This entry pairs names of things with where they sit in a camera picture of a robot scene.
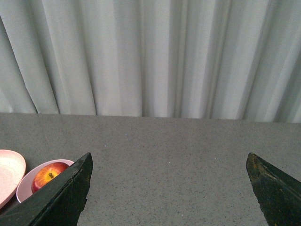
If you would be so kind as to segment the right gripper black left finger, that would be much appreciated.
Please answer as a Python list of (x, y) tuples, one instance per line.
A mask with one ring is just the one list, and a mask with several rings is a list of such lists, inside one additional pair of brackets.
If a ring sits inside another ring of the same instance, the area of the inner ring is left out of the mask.
[(86, 153), (64, 172), (0, 217), (2, 226), (75, 226), (87, 202), (93, 170)]

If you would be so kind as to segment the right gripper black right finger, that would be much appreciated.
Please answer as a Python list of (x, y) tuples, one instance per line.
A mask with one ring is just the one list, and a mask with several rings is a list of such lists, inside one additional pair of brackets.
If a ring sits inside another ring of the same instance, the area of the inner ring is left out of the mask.
[(261, 211), (270, 226), (301, 224), (301, 183), (254, 153), (246, 170)]

